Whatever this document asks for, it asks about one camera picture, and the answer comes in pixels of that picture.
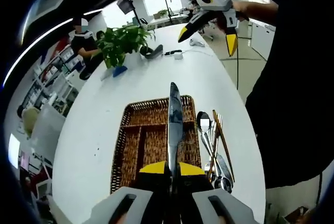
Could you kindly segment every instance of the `desk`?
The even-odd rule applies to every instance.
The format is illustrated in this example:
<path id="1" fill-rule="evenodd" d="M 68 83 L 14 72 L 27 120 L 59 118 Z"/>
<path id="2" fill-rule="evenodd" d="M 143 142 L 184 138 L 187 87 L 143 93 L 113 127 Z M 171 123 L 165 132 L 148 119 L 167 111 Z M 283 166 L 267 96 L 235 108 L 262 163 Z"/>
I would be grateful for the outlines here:
<path id="1" fill-rule="evenodd" d="M 164 52 L 182 49 L 182 60 L 159 57 L 144 60 L 142 67 L 127 70 L 101 81 L 102 63 L 87 80 L 66 118 L 56 150 L 53 169 L 53 197 L 60 209 L 74 223 L 90 217 L 92 207 L 108 197 L 115 142 L 124 108 L 132 102 L 169 96 L 170 82 L 177 84 L 181 95 L 194 99 L 195 110 L 212 109 L 222 114 L 223 132 L 229 147 L 235 183 L 232 194 L 248 205 L 255 219 L 265 216 L 265 178 L 261 155 L 246 108 L 231 78 L 213 50 L 178 43 L 185 24 L 156 30 L 154 48 L 163 44 Z M 209 160 L 199 140 L 202 167 Z M 219 153 L 226 159 L 223 145 Z"/>
<path id="2" fill-rule="evenodd" d="M 172 21 L 173 20 L 178 20 L 178 19 L 185 19 L 187 18 L 188 15 L 185 15 L 185 14 L 179 14 L 179 15 L 176 15 L 176 16 L 172 16 Z M 165 17 L 165 18 L 160 18 L 160 19 L 152 19 L 148 25 L 149 26 L 156 26 L 156 28 L 158 27 L 159 24 L 164 24 L 166 22 L 169 22 L 169 17 Z"/>

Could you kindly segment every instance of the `knife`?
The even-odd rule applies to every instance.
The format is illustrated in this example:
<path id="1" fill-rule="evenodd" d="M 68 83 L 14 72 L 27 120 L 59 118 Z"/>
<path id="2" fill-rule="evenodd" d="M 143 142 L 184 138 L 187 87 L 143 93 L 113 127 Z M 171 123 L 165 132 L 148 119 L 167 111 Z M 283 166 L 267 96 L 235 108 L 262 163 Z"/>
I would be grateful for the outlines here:
<path id="1" fill-rule="evenodd" d="M 174 82 L 171 82 L 168 106 L 168 167 L 172 180 L 177 177 L 177 149 L 183 136 L 183 115 L 180 92 Z"/>

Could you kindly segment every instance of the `wicker basket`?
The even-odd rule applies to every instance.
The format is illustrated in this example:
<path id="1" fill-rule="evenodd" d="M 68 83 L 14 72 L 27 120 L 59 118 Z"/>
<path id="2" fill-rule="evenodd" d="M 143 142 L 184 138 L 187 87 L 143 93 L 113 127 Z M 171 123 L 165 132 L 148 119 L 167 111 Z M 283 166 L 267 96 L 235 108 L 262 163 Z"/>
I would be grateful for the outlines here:
<path id="1" fill-rule="evenodd" d="M 184 139 L 179 145 L 177 160 L 201 166 L 194 101 L 181 96 Z M 129 104 L 123 113 L 115 146 L 111 173 L 113 193 L 129 186 L 139 170 L 168 158 L 169 98 Z"/>

